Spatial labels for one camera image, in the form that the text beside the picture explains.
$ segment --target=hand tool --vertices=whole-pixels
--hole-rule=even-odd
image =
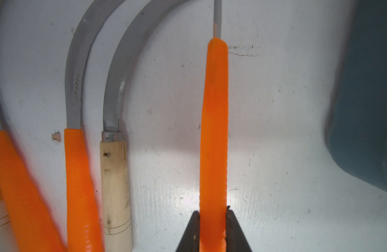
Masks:
[[[1,116],[0,188],[20,251],[65,251],[48,209],[4,131]]]
[[[125,0],[95,0],[87,9],[70,44],[65,70],[64,130],[69,251],[102,251],[94,189],[82,130],[82,89],[91,46],[110,14]]]
[[[152,0],[135,17],[116,48],[104,95],[101,186],[106,252],[131,251],[129,175],[126,143],[119,131],[122,91],[130,84],[133,65],[153,29],[172,9],[187,0]]]
[[[221,0],[214,0],[207,46],[200,141],[200,251],[226,251],[228,48],[220,39]]]

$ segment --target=scratch on wall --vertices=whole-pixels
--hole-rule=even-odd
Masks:
[[[261,46],[229,46],[228,53],[247,57],[257,57],[263,55]]]

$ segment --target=metal rod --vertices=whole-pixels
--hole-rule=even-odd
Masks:
[[[221,0],[214,0],[213,37],[221,38]]]

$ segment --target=orange handle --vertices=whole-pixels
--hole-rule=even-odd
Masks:
[[[226,251],[228,49],[213,38],[207,47],[200,141],[200,251]]]
[[[102,252],[100,225],[81,129],[65,129],[69,252]]]
[[[5,131],[0,131],[0,188],[20,251],[65,251],[48,210]]]

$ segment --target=orange tube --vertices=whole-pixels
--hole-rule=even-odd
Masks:
[[[228,49],[213,38],[207,47],[200,142],[200,251],[226,251]]]
[[[69,252],[102,252],[89,162],[81,129],[65,129]]]
[[[48,210],[5,131],[0,131],[0,188],[21,252],[65,251]]]

